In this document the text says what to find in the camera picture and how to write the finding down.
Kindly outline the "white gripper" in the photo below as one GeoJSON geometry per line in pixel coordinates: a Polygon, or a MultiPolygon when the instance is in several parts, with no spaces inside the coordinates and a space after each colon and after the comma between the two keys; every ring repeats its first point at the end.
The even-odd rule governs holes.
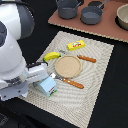
{"type": "Polygon", "coordinates": [[[20,66],[9,72],[0,72],[0,100],[26,96],[28,85],[48,77],[46,62],[37,62],[26,66],[20,66]]]}

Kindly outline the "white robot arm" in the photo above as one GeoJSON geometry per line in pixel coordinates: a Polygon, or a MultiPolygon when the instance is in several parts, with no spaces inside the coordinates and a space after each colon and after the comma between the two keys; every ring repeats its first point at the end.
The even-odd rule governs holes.
{"type": "Polygon", "coordinates": [[[28,65],[18,44],[31,35],[31,6],[21,0],[0,0],[0,99],[27,96],[28,85],[48,77],[46,62],[28,65]]]}

